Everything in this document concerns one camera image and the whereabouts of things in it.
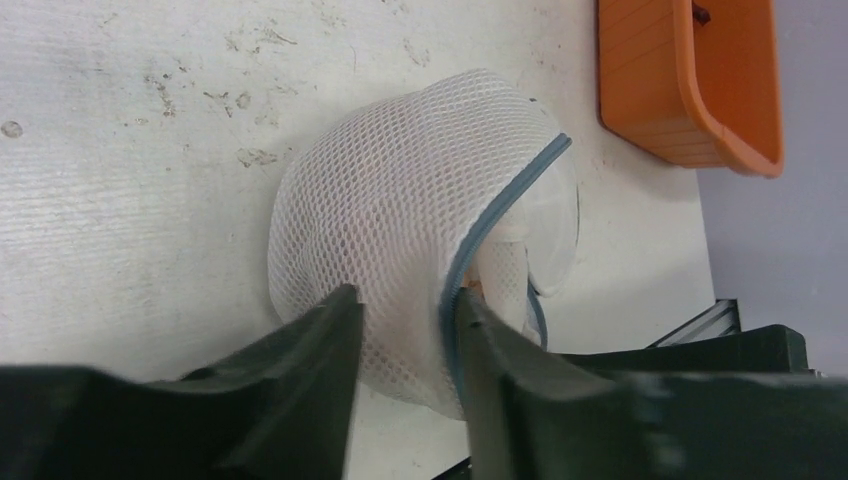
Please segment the blue-trimmed mesh laundry bag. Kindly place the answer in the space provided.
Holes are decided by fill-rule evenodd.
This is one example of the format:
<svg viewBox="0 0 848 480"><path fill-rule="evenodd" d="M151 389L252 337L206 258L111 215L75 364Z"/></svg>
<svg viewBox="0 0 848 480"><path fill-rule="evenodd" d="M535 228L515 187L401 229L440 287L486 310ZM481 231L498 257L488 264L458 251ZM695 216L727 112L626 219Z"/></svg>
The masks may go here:
<svg viewBox="0 0 848 480"><path fill-rule="evenodd" d="M342 284L365 307L360 378L463 418L456 305L475 267L485 304L539 346L579 239L556 119L496 73L464 72L363 107L287 168L271 215L269 293L283 322Z"/></svg>

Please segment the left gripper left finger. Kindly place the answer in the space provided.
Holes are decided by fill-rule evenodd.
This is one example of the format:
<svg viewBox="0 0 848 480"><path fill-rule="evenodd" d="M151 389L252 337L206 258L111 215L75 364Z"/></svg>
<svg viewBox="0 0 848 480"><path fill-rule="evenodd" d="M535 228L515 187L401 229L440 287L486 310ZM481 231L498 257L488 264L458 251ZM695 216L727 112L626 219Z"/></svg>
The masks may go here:
<svg viewBox="0 0 848 480"><path fill-rule="evenodd" d="M184 377L83 366L1 370L5 479L339 479L364 308L342 285Z"/></svg>

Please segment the beige lace bra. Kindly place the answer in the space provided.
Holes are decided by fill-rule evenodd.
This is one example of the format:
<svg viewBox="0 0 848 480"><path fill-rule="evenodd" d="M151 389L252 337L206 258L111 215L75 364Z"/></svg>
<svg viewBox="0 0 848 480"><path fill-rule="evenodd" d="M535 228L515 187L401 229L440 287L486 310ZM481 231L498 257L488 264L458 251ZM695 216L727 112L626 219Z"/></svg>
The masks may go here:
<svg viewBox="0 0 848 480"><path fill-rule="evenodd" d="M463 286L471 289L480 298L485 298L485 293L479 273L475 267L470 267L464 274Z"/></svg>

